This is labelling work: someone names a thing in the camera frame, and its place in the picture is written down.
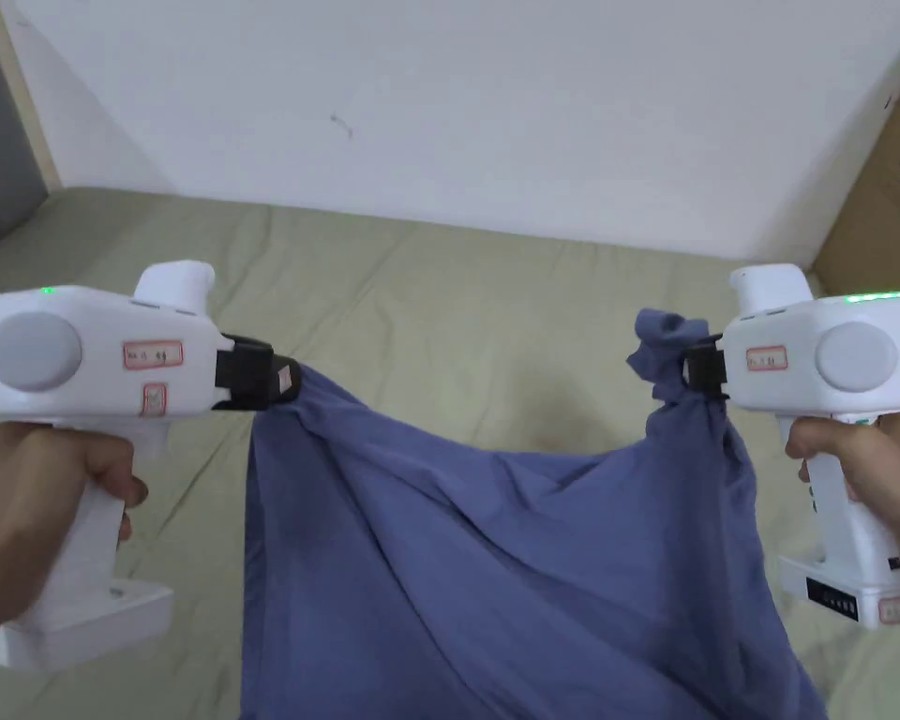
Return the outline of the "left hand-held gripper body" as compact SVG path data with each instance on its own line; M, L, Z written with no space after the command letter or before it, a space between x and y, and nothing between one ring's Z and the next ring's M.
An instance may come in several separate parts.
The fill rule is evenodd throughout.
M0 293L0 418L166 447L175 419L275 401L271 346L222 333L206 262L149 266L132 295L81 286ZM90 483L44 590L0 627L0 666L73 668L165 634L173 591L114 573L124 508Z

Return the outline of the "person's left hand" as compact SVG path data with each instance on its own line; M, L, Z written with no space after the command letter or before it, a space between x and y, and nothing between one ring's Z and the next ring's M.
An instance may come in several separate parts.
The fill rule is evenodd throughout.
M38 599L88 484L129 509L149 493L125 439L0 424L0 626Z

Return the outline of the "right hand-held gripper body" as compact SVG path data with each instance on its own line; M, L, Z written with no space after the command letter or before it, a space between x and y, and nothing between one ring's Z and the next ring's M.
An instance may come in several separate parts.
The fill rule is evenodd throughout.
M684 357L688 387L773 414L783 439L795 419L872 426L900 413L900 292L815 298L792 264L733 272L738 316ZM900 550L848 495L837 457L807 463L821 547L782 558L781 585L867 628L900 625Z

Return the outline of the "person's right hand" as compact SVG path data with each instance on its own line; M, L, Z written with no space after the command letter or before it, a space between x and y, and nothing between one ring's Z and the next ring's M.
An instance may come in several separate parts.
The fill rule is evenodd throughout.
M900 413L885 415L873 426L797 419L785 452L801 460L799 477L804 483L810 481L809 459L818 454L837 457L849 494L885 525L900 549Z

